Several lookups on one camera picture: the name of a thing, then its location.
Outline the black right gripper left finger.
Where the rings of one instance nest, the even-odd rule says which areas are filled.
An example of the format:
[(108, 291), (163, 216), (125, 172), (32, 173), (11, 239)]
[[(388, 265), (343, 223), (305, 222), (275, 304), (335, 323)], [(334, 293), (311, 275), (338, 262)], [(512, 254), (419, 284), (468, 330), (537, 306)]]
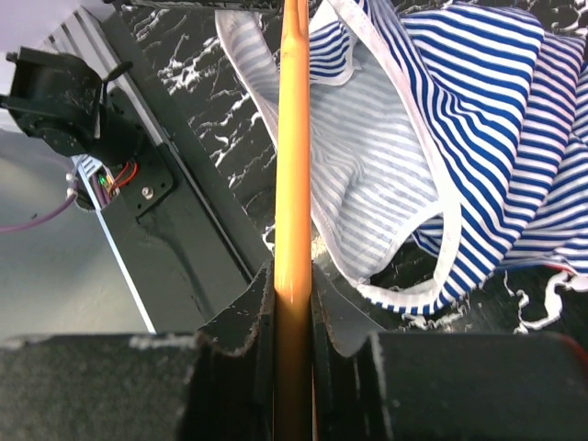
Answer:
[(196, 334), (178, 440), (273, 438), (274, 264)]

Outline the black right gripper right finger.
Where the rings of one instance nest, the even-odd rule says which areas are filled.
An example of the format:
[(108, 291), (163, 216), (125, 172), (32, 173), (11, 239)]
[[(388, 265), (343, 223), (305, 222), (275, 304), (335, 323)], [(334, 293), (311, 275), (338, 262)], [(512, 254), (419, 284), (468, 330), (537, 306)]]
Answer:
[(312, 268), (311, 341), (319, 440), (392, 440), (375, 350), (383, 328)]

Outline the orange clothes hanger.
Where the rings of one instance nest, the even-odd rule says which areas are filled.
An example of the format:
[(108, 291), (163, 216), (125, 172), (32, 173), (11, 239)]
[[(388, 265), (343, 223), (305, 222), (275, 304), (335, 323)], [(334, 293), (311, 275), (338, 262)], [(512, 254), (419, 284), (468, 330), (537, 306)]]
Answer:
[(284, 4), (277, 128), (274, 438), (310, 440), (311, 137), (305, 1)]

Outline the blue striped tank top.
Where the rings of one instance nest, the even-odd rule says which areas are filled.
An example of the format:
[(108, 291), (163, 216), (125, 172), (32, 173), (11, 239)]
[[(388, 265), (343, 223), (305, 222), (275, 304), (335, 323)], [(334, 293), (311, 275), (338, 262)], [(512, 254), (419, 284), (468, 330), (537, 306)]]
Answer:
[(586, 275), (584, 36), (470, 3), (311, 24), (311, 217), (363, 297), (428, 315), (499, 269)]

